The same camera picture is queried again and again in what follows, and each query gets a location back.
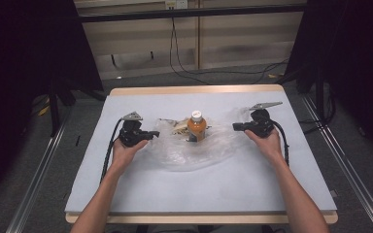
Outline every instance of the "bottle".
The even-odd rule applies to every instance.
[[[187,122],[187,129],[189,131],[190,142],[200,142],[205,138],[205,129],[207,128],[207,121],[202,117],[200,111],[193,111]]]

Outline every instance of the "white table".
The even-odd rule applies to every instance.
[[[244,133],[232,130],[232,123],[239,121],[234,118],[235,110],[277,101],[283,104],[268,112],[283,126],[288,137],[290,169],[316,202],[326,222],[336,222],[336,206],[279,85],[114,89],[105,102],[74,182],[65,208],[67,221],[75,222],[96,191],[109,139],[120,117],[136,111],[144,118],[141,128],[150,131],[158,118],[183,119],[193,110],[200,110],[204,117],[230,125],[231,133],[242,134],[239,142],[231,143],[234,153],[221,162],[178,172],[154,161],[147,146],[138,151],[120,178],[108,222],[287,223],[272,167]]]

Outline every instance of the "finger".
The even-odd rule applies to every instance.
[[[139,142],[137,145],[133,146],[132,148],[137,151],[137,150],[140,150],[142,149],[144,146],[146,146],[148,143],[148,140],[142,140],[141,142]]]
[[[258,136],[256,136],[256,134],[253,132],[253,131],[251,131],[251,130],[245,130],[244,131],[244,133],[251,139],[251,140],[253,140],[253,141],[257,141],[257,140],[259,140],[260,138],[258,137]]]
[[[120,139],[119,138],[116,138],[115,140],[114,140],[114,147],[123,147],[123,143],[120,141]]]
[[[274,127],[274,129],[271,131],[271,134],[279,134],[277,129]]]

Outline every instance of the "wooden table edge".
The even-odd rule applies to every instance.
[[[322,212],[328,224],[338,221],[336,211]],[[79,214],[66,213],[66,221],[74,223]],[[279,224],[288,223],[287,215],[246,214],[246,215],[173,215],[173,216],[108,216],[108,223],[119,224]]]
[[[187,93],[226,93],[254,91],[284,91],[278,84],[252,85],[195,85],[195,86],[157,86],[157,87],[124,87],[111,90],[111,96],[143,94],[187,94]]]

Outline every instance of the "black cord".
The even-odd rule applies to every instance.
[[[251,84],[255,84],[255,83],[258,83],[260,80],[262,80],[263,76],[265,75],[265,72],[268,72],[268,71],[271,71],[271,70],[274,70],[276,69],[278,66],[280,65],[284,65],[284,64],[288,64],[287,61],[288,59],[285,59],[279,63],[274,63],[274,64],[270,64],[268,65],[266,68],[264,68],[262,71],[256,71],[256,72],[240,72],[240,71],[202,71],[202,72],[190,72],[188,70],[186,70],[184,68],[184,66],[182,65],[181,63],[181,59],[180,59],[180,54],[179,54],[179,47],[178,47],[178,37],[177,37],[177,30],[175,28],[175,20],[172,18],[172,34],[171,34],[171,49],[169,51],[169,59],[170,59],[170,66],[171,66],[171,69],[175,72],[175,74],[177,74],[178,76],[182,77],[182,78],[186,78],[186,79],[191,79],[191,80],[195,80],[195,81],[199,81],[201,83],[204,83],[204,84],[210,84],[210,83],[207,83],[207,82],[204,82],[204,81],[201,81],[199,79],[196,79],[196,78],[193,78],[193,77],[188,77],[188,76],[183,76],[181,74],[179,74],[177,71],[175,71],[173,65],[172,65],[172,41],[175,37],[175,46],[176,46],[176,51],[177,51],[177,59],[178,59],[178,64],[180,65],[181,69],[188,73],[188,74],[191,74],[191,75],[205,75],[205,74],[241,74],[241,75],[257,75],[257,74],[262,74],[261,77],[256,80],[255,82],[251,83]]]
[[[111,140],[110,140],[110,144],[108,145],[108,151],[107,151],[107,155],[105,155],[104,167],[102,169],[102,175],[101,175],[101,181],[100,181],[100,183],[102,182],[102,180],[105,177],[105,174],[107,173],[111,150],[112,150],[112,147],[114,146],[115,134],[117,132],[118,126],[119,126],[119,124],[120,124],[121,121],[122,121],[122,118],[120,120],[118,120],[117,125],[115,125],[114,133],[112,134],[112,137],[111,137]]]
[[[278,122],[276,122],[274,120],[271,120],[271,121],[278,128],[278,130],[280,130],[281,136],[283,136],[283,141],[284,141],[284,158],[286,160],[287,166],[289,167],[289,151],[288,151],[289,145],[287,143],[286,134],[284,133],[283,127]]]
[[[335,98],[334,98],[334,94],[332,90],[330,90],[330,94],[328,96],[326,104],[327,104],[327,111],[328,111],[328,116],[326,118],[318,119],[318,120],[306,119],[306,120],[298,121],[299,123],[317,123],[318,124],[316,127],[304,131],[304,135],[312,133],[319,129],[323,129],[326,125],[328,125],[333,120],[335,113],[336,113],[336,104],[335,104]]]
[[[175,42],[176,42],[176,48],[177,48],[177,55],[178,55],[178,61],[180,60],[179,58],[179,54],[178,54],[178,39],[177,39],[177,32],[175,30],[175,23],[174,23],[174,19],[172,18],[172,33],[171,33],[171,48],[169,50],[169,65],[171,66],[171,69],[174,71],[175,74],[177,74],[179,77],[182,77],[182,78],[185,78],[185,79],[189,79],[189,80],[194,80],[194,81],[198,81],[200,83],[204,83],[204,84],[207,84],[207,85],[211,85],[210,83],[207,83],[205,81],[201,81],[199,79],[196,79],[196,78],[193,78],[193,77],[189,77],[189,76],[184,76],[184,75],[181,75],[180,73],[178,73],[175,69],[174,69],[174,66],[172,65],[172,41],[174,40],[174,35],[175,35]]]

